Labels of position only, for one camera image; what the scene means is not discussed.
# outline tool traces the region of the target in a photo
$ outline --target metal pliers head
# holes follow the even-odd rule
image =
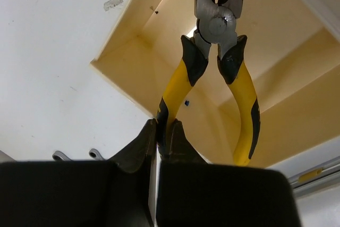
[[[210,44],[218,44],[218,56],[237,44],[236,19],[241,16],[243,0],[195,0],[197,32]]]

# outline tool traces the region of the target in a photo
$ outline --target pliers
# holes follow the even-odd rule
[[[234,151],[236,165],[248,165],[260,132],[256,91],[244,64],[247,36],[237,36],[236,19],[243,0],[194,0],[197,29],[192,38],[182,36],[183,56],[162,96],[157,112],[159,152],[165,151],[167,133],[186,95],[205,72],[211,44],[218,45],[218,69],[229,86],[241,116],[241,132]]]

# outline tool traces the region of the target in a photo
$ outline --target white wall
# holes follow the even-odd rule
[[[107,1],[0,0],[0,150],[15,160],[110,157],[144,125],[89,67],[129,0]]]
[[[340,226],[340,184],[296,203],[304,227]]]

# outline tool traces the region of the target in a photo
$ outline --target gray hook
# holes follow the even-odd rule
[[[95,159],[96,161],[105,161],[104,157],[102,157],[102,155],[97,149],[92,148],[89,151],[89,155],[91,158]]]
[[[56,162],[68,162],[71,161],[70,158],[68,158],[63,152],[61,151],[55,151],[52,155],[53,160],[55,160]]]

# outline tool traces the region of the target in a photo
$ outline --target yellow pliers handle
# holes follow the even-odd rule
[[[241,131],[234,151],[234,163],[246,166],[254,153],[260,133],[261,118],[256,91],[244,64],[245,35],[237,38],[237,44],[220,58],[218,69],[229,86],[241,117]]]
[[[182,36],[181,40],[183,57],[165,89],[157,112],[157,141],[161,154],[166,147],[169,127],[181,104],[208,65],[208,60],[194,42],[186,36]],[[222,60],[218,58],[219,71],[232,91],[241,115],[241,132],[234,151],[234,162],[239,166],[248,165],[260,131],[257,95],[243,60],[246,40],[246,36],[238,37],[237,44],[228,50]]]
[[[161,98],[157,111],[157,142],[159,152],[165,150],[166,136],[185,97],[204,74],[208,60],[188,37],[182,36],[183,56]]]

